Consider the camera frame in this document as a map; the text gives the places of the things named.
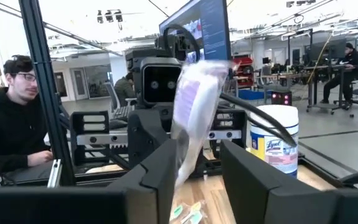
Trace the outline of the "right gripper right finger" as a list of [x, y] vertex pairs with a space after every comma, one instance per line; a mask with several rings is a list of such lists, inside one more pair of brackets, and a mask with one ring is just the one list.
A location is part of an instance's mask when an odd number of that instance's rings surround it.
[[227, 140], [221, 164], [237, 224], [358, 224], [358, 189], [318, 190]]

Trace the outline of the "red storage bins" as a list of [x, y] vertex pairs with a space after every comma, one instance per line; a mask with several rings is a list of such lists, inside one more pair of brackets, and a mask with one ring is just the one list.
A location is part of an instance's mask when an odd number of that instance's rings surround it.
[[233, 61], [238, 64], [236, 79], [239, 88], [251, 88], [254, 84], [254, 68], [250, 55], [234, 55]]

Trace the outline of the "yellow disinfecting wipes canister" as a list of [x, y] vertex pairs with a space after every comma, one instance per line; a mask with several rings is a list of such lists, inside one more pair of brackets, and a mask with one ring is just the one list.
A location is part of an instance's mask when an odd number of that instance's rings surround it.
[[[298, 109], [288, 105], [261, 105], [258, 109], [275, 118], [298, 142]], [[298, 147], [290, 146], [284, 140], [264, 131], [256, 124], [250, 124], [250, 152], [276, 169], [297, 177]]]

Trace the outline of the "long work desk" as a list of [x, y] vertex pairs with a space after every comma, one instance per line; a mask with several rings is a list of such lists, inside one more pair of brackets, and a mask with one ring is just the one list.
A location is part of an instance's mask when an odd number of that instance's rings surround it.
[[[334, 104], [323, 104], [323, 103], [317, 103], [317, 74], [316, 70], [337, 70], [340, 73], [340, 86], [339, 86], [339, 101], [336, 105]], [[334, 114], [336, 110], [344, 109], [344, 100], [342, 99], [342, 93], [343, 93], [343, 79], [344, 79], [344, 71], [346, 69], [345, 65], [321, 65], [321, 66], [314, 66], [314, 67], [305, 67], [304, 70], [302, 70], [300, 73], [283, 73], [281, 75], [262, 75], [260, 78], [272, 78], [276, 79], [278, 81], [277, 84], [271, 84], [271, 85], [262, 85], [262, 89], [264, 91], [264, 103], [267, 103], [268, 99], [268, 93], [270, 94], [270, 99], [273, 101], [274, 98], [277, 98], [277, 96], [274, 96], [274, 92], [289, 92], [291, 89], [290, 81], [292, 78], [307, 78], [306, 84], [307, 84], [307, 98], [300, 98], [300, 100], [308, 100], [308, 105], [306, 108], [306, 112], [309, 112], [311, 108], [319, 108], [324, 110], [329, 110], [331, 114]]]

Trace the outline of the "person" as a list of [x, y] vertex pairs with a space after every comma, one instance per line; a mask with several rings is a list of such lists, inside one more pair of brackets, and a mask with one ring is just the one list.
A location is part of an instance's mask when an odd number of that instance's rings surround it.
[[0, 173], [14, 182], [47, 179], [53, 162], [30, 57], [15, 55], [4, 64], [7, 86], [0, 88]]
[[136, 98], [133, 86], [134, 79], [132, 72], [129, 72], [114, 84], [114, 90], [121, 106], [127, 106], [127, 98]]
[[[351, 83], [358, 77], [358, 52], [355, 50], [351, 43], [347, 43], [344, 49], [345, 57], [341, 60], [344, 65], [343, 87], [342, 94], [344, 95], [345, 103], [350, 104], [352, 98]], [[329, 95], [331, 89], [337, 87], [341, 83], [341, 75], [338, 74], [323, 88], [323, 99], [320, 101], [322, 104], [329, 103]]]

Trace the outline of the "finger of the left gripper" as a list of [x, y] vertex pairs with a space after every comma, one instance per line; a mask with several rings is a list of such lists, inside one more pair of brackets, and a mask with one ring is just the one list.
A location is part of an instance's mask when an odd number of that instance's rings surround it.
[[221, 174], [221, 160], [215, 158], [213, 150], [209, 146], [202, 147], [197, 158], [197, 176], [215, 176]]
[[134, 110], [127, 127], [129, 166], [133, 169], [148, 158], [166, 140], [168, 134], [162, 127], [157, 110]]

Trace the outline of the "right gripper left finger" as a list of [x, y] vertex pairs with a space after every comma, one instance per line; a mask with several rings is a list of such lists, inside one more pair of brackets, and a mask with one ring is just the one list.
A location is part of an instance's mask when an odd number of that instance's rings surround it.
[[168, 224], [177, 142], [107, 187], [1, 187], [0, 224]]

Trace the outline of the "large operator monitor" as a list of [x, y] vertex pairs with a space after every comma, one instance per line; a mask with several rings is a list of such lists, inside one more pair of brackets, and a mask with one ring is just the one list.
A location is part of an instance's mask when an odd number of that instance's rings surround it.
[[231, 45], [226, 0], [190, 0], [159, 24], [160, 33], [172, 24], [197, 40], [201, 60], [230, 60]]

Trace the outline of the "blue storage bin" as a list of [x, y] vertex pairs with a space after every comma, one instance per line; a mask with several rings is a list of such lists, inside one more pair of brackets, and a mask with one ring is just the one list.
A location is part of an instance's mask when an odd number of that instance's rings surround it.
[[243, 100], [260, 100], [264, 98], [264, 92], [252, 90], [239, 90], [238, 97]]

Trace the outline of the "green toothbrush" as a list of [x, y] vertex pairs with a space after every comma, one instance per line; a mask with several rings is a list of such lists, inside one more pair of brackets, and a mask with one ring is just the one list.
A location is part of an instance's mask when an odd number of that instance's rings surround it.
[[179, 203], [172, 208], [169, 224], [201, 224], [208, 216], [204, 212], [206, 202], [198, 201], [193, 205]]

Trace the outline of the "black ceiling spotlights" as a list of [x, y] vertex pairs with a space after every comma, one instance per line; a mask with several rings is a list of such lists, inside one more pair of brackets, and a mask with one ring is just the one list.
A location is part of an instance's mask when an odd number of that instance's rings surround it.
[[104, 22], [117, 22], [119, 30], [122, 30], [122, 11], [120, 9], [108, 9], [106, 11], [98, 10], [97, 13], [97, 23], [103, 24]]

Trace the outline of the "computer tower with lights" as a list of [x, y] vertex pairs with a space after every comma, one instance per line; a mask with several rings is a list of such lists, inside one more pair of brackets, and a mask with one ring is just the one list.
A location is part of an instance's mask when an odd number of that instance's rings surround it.
[[271, 102], [273, 105], [292, 105], [292, 92], [291, 91], [273, 91]]

